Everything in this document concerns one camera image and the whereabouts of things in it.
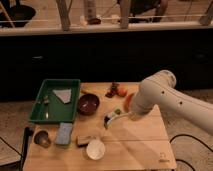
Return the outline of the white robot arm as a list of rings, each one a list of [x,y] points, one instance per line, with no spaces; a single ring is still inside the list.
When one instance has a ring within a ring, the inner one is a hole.
[[[143,79],[130,101],[130,111],[143,116],[155,105],[165,107],[213,136],[213,104],[183,94],[175,85],[176,77],[169,70]]]

